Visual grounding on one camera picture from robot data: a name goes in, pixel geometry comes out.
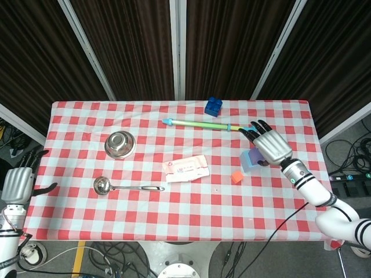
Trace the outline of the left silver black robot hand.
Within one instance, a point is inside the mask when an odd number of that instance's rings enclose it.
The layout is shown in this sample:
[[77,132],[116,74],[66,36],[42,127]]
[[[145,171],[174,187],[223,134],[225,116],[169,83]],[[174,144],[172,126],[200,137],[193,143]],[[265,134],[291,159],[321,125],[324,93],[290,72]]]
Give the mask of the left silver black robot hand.
[[8,170],[1,196],[6,204],[24,205],[32,197],[47,194],[57,187],[57,183],[54,182],[47,188],[34,189],[35,172],[40,159],[47,153],[49,153],[49,150],[38,153],[30,151],[22,157],[18,167]]

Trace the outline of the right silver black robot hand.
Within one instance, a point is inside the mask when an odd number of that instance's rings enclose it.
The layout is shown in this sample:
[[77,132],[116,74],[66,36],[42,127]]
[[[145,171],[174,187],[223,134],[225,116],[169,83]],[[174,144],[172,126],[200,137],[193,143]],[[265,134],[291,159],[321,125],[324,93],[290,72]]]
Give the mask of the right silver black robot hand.
[[239,128],[242,133],[260,152],[263,160],[257,163],[261,166],[281,166],[292,160],[293,151],[283,137],[263,120],[251,121],[257,130]]

